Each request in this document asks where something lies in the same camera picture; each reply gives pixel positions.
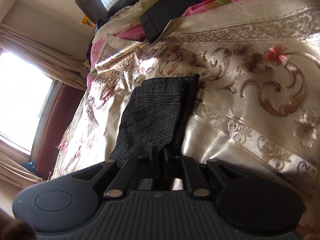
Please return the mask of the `black flat box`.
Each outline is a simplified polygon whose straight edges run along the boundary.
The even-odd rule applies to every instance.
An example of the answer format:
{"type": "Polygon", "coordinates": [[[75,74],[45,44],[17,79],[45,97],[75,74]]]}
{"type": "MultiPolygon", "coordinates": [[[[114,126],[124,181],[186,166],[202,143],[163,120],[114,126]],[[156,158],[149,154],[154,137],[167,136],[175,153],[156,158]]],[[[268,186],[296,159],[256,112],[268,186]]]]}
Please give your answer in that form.
{"type": "Polygon", "coordinates": [[[140,16],[146,41],[148,43],[155,42],[171,20],[182,16],[189,7],[199,3],[201,0],[157,1],[140,16]]]}

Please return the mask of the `dark grey knit pants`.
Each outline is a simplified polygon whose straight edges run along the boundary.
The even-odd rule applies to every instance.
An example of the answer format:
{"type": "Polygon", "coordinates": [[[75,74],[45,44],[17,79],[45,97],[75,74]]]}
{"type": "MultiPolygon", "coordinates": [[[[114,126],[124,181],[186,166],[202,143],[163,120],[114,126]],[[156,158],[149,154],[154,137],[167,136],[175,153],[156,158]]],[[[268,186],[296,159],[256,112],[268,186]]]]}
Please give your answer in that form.
{"type": "Polygon", "coordinates": [[[119,126],[110,158],[121,168],[135,157],[150,155],[159,148],[154,160],[152,190],[162,191],[162,149],[168,147],[181,154],[185,128],[194,110],[200,76],[154,78],[143,81],[131,93],[119,126]]]}

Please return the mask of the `floral satin bedspread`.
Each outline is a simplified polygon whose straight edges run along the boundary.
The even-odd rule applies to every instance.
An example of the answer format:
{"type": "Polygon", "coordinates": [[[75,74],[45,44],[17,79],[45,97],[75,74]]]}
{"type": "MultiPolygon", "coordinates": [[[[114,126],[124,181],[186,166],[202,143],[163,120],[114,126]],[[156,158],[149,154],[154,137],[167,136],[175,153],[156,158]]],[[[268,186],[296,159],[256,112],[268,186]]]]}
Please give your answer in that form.
{"type": "Polygon", "coordinates": [[[293,186],[319,233],[319,0],[238,0],[172,20],[152,44],[120,38],[156,0],[118,12],[93,39],[88,88],[52,178],[109,158],[133,89],[198,74],[182,153],[220,159],[293,186]]]}

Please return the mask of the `beige curtain right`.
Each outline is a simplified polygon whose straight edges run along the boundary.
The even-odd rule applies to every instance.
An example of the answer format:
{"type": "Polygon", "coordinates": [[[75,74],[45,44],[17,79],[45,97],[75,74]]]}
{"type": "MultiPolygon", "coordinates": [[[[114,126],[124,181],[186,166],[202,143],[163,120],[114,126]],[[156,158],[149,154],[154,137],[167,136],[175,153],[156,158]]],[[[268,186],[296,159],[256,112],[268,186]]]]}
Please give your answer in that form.
{"type": "Polygon", "coordinates": [[[48,76],[79,90],[87,89],[84,60],[61,53],[37,39],[1,23],[1,48],[38,65],[48,76]]]}

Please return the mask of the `beige curtain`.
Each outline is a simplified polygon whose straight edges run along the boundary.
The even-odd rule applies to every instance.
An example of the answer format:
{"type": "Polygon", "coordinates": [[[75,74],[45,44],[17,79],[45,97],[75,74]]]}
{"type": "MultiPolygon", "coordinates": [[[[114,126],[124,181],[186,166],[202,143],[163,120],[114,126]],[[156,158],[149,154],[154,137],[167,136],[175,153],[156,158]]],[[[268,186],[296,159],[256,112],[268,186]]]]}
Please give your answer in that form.
{"type": "Polygon", "coordinates": [[[37,39],[1,23],[1,48],[38,65],[48,76],[79,90],[87,89],[84,60],[61,53],[37,39]]]}
{"type": "Polygon", "coordinates": [[[0,154],[0,178],[20,189],[25,189],[46,181],[31,173],[2,152],[0,154]]]}

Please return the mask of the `blue plastic bin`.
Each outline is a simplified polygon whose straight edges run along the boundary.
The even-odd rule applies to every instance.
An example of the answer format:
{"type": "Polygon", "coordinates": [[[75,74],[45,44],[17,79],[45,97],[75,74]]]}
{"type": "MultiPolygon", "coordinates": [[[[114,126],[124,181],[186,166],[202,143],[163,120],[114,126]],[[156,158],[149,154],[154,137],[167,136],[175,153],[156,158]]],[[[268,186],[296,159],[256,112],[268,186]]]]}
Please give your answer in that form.
{"type": "Polygon", "coordinates": [[[25,165],[23,165],[23,167],[28,170],[29,172],[31,172],[32,174],[40,177],[40,178],[43,178],[43,176],[41,174],[39,174],[38,170],[36,169],[35,165],[33,164],[32,161],[26,163],[25,165]]]}

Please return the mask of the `window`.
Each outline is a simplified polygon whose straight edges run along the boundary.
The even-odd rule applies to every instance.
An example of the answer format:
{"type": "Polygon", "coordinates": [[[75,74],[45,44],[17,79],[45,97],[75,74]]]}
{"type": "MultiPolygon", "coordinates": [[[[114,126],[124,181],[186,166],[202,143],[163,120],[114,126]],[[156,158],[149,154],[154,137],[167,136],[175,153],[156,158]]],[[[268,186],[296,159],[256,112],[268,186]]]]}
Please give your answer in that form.
{"type": "Polygon", "coordinates": [[[57,81],[17,55],[1,51],[1,141],[30,156],[57,81]]]}

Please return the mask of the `maroon padded window bench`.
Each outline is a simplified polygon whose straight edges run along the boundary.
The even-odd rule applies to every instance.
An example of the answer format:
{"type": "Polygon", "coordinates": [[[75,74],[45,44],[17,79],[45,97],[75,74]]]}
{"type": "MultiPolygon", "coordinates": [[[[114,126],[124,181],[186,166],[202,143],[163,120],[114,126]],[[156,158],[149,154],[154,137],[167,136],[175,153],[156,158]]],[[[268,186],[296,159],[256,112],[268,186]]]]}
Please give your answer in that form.
{"type": "Polygon", "coordinates": [[[53,104],[40,145],[35,166],[39,177],[48,179],[52,174],[59,153],[58,146],[75,115],[84,93],[83,90],[65,84],[62,85],[53,104]]]}

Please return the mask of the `beige curtain left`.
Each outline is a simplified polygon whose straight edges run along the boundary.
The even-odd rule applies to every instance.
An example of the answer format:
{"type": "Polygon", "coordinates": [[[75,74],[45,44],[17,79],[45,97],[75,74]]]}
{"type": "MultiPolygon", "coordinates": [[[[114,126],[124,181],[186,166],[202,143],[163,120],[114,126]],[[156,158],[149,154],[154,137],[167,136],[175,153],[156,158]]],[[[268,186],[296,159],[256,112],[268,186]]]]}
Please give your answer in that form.
{"type": "Polygon", "coordinates": [[[31,173],[2,152],[0,154],[0,178],[20,189],[25,189],[46,181],[31,173]]]}

